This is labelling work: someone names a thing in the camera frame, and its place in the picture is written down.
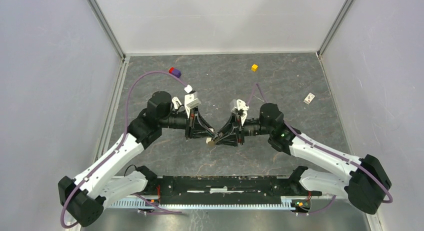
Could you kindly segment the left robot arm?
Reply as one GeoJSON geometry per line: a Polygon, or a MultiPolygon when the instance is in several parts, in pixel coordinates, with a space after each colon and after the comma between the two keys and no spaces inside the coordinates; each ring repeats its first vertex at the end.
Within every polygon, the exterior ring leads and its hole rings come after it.
{"type": "Polygon", "coordinates": [[[87,227],[119,199],[140,191],[145,195],[153,194],[157,181],[140,171],[116,181],[112,178],[155,142],[163,128],[181,129],[186,132],[187,139],[206,138],[211,142],[217,134],[199,115],[200,104],[194,90],[186,93],[183,102],[165,91],[155,92],[146,108],[132,121],[126,121],[123,134],[108,151],[74,178],[64,176],[59,181],[61,226],[65,229],[76,225],[87,227]]]}

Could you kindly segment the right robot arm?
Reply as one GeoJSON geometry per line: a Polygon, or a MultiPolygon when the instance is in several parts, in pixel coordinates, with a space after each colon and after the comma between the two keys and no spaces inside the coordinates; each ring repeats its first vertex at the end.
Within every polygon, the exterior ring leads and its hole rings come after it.
{"type": "Polygon", "coordinates": [[[259,118],[250,127],[248,105],[235,100],[230,111],[235,115],[242,134],[268,134],[269,145],[277,152],[309,161],[325,171],[301,168],[299,176],[289,180],[289,190],[295,195],[318,191],[346,198],[358,210],[375,214],[381,204],[394,201],[390,181],[380,160],[367,154],[359,157],[347,154],[312,139],[284,120],[284,114],[274,103],[265,103],[259,118]]]}

